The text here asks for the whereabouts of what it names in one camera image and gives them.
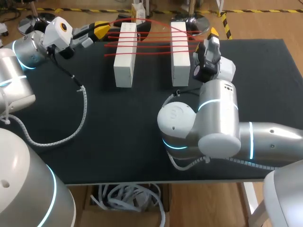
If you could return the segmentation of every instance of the robotic arm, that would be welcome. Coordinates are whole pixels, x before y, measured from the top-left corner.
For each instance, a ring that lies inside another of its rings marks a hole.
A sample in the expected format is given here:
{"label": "robotic arm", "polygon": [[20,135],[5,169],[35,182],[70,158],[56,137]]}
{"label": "robotic arm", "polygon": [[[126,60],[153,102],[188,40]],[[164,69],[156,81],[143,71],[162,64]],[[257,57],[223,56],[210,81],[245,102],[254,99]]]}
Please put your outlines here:
{"label": "robotic arm", "polygon": [[56,17],[46,27],[45,34],[33,31],[4,48],[13,50],[23,70],[33,70],[47,59],[50,48],[54,47],[55,53],[69,59],[74,55],[76,46],[90,46],[103,38],[109,29],[107,21],[97,21],[73,29],[66,20]]}
{"label": "robotic arm", "polygon": [[258,165],[279,161],[286,165],[303,159],[303,131],[275,123],[239,122],[235,73],[232,61],[221,57],[215,30],[194,53],[193,77],[200,88],[197,113],[173,102],[158,114],[158,126],[173,158],[223,158]]}

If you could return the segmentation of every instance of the black cable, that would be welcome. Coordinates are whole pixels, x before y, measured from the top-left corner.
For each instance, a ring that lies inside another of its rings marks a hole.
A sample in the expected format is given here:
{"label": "black cable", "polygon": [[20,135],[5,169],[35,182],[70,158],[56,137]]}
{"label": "black cable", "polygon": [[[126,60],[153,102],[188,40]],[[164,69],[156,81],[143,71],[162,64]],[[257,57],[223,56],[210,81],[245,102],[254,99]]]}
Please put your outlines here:
{"label": "black cable", "polygon": [[78,34],[74,35],[72,37],[72,39],[79,39],[81,36],[86,35],[88,32],[95,30],[95,28],[105,26],[105,25],[109,25],[109,23],[107,22],[107,23],[99,24],[99,25],[96,25],[94,27],[90,27],[86,30],[83,30],[83,31],[79,32]]}
{"label": "black cable", "polygon": [[12,18],[6,18],[3,21],[1,21],[0,23],[5,23],[7,21],[11,21],[11,20],[15,20],[17,18],[19,18],[21,16],[21,11],[16,9],[13,5],[13,3],[11,3],[11,5],[8,4],[8,2],[1,0],[0,1],[0,16],[7,14],[7,13],[15,13],[15,16]]}
{"label": "black cable", "polygon": [[184,94],[184,93],[188,93],[188,94],[193,94],[195,96],[199,96],[199,94],[197,94],[197,93],[194,92],[195,90],[199,90],[199,89],[200,89],[199,87],[196,87],[196,88],[191,88],[191,89],[177,90],[174,93],[174,96],[178,96],[178,95]]}
{"label": "black cable", "polygon": [[79,86],[81,87],[82,84],[80,83],[80,81],[78,81],[78,79],[75,77],[75,75],[71,74],[68,70],[66,70],[64,67],[62,67],[56,60],[56,55],[55,55],[55,46],[53,45],[51,48],[48,48],[48,56],[50,57],[52,63],[55,64],[55,66],[57,66],[61,71],[63,71],[65,74],[67,74],[69,77],[71,77],[73,79],[73,81]]}

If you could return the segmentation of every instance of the wooden floor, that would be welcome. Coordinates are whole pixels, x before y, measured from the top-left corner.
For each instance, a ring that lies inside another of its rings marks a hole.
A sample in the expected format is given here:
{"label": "wooden floor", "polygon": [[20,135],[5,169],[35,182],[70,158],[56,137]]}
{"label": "wooden floor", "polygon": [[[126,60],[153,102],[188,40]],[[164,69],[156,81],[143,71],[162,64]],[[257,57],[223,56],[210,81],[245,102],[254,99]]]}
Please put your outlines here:
{"label": "wooden floor", "polygon": [[[90,9],[125,9],[130,0],[117,3],[113,0],[41,0],[41,7],[73,7]],[[159,10],[179,9],[172,0],[155,0]],[[224,9],[303,9],[298,0],[225,0]],[[203,9],[216,9],[215,0],[205,0]],[[24,18],[29,12],[23,12]],[[96,20],[115,20],[117,14],[60,12],[73,27],[91,23]],[[168,23],[172,15],[154,15],[152,19]],[[220,18],[213,14],[205,14],[219,32],[220,39],[226,39],[225,30]],[[17,31],[18,19],[7,23],[9,36],[3,43],[21,37]],[[228,25],[234,39],[284,39],[293,59],[303,74],[303,13],[228,13]],[[163,31],[165,28],[152,25],[152,31]],[[262,183],[256,183],[258,200],[262,200]],[[158,213],[134,214],[114,212],[82,211],[86,187],[70,188],[77,204],[77,226],[124,226],[155,227],[159,224]],[[241,197],[235,183],[212,184],[174,184],[172,186],[171,211],[167,214],[166,226],[171,227],[243,227],[247,226],[246,211],[243,210]]]}

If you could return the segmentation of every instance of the cardboard box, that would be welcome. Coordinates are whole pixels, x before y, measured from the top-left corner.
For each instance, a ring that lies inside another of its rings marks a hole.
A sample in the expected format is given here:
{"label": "cardboard box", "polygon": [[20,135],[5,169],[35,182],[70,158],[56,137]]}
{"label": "cardboard box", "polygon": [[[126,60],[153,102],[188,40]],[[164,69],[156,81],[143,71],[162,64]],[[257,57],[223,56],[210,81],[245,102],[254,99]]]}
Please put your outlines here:
{"label": "cardboard box", "polygon": [[[164,211],[170,211],[170,202],[171,202],[171,184],[163,183],[157,184],[161,190],[161,201],[163,203]],[[148,187],[148,184],[140,184],[140,186]],[[90,185],[88,186],[86,201],[84,205],[84,210],[91,210],[91,211],[103,211],[94,201],[90,198],[90,195],[94,195],[96,199],[98,199],[98,185]],[[148,208],[147,212],[149,211],[157,211],[159,212],[159,207],[152,207]]]}

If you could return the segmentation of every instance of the white robotic arm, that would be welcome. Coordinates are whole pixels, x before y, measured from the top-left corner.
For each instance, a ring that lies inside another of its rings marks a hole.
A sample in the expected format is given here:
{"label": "white robotic arm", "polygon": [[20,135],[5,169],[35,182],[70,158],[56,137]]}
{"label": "white robotic arm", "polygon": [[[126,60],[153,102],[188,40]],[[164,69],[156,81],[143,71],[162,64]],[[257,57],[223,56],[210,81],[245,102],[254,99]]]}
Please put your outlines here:
{"label": "white robotic arm", "polygon": [[262,161],[285,165],[303,159],[303,131],[275,123],[239,122],[236,88],[231,83],[234,64],[221,57],[219,39],[212,31],[194,53],[193,77],[200,88],[197,113],[173,102],[158,114],[158,126],[173,158],[223,158],[263,169]]}
{"label": "white robotic arm", "polygon": [[73,29],[65,19],[56,17],[46,27],[45,34],[33,31],[4,48],[13,50],[24,71],[33,70],[47,60],[50,48],[69,59],[74,55],[76,46],[88,47],[103,38],[109,29],[107,21],[97,21]]}
{"label": "white robotic arm", "polygon": [[0,226],[73,227],[72,194],[17,135],[0,128]]}

